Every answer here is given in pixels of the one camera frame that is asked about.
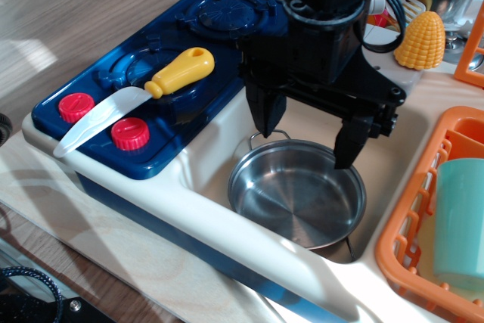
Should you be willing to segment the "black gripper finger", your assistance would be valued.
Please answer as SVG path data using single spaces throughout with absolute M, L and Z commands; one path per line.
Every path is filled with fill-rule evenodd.
M 287 98 L 252 83 L 246 84 L 246 98 L 257 131 L 269 137 L 286 111 Z
M 371 136 L 374 118 L 367 115 L 355 115 L 342 120 L 342 127 L 334 145 L 336 169 L 348 169 L 360 154 Z

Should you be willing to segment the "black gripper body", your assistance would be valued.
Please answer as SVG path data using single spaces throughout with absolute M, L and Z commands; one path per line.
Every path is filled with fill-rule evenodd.
M 387 45 L 364 41 L 368 3 L 363 0 L 332 10 L 307 0 L 284 0 L 283 9 L 285 34 L 251 35 L 237 42 L 245 87 L 252 83 L 341 120 L 372 116 L 370 138 L 390 135 L 406 93 L 371 66 L 363 51 L 389 53 L 402 40 Z

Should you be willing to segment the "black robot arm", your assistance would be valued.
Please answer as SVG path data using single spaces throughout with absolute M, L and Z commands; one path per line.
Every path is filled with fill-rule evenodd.
M 399 0 L 386 0 L 398 22 Z M 388 54 L 402 37 L 386 45 L 364 41 L 370 0 L 283 0 L 285 36 L 248 36 L 238 41 L 240 74 L 256 129 L 275 130 L 288 99 L 318 108 L 342 122 L 335 166 L 349 168 L 369 138 L 389 135 L 405 90 L 377 71 L 364 52 Z

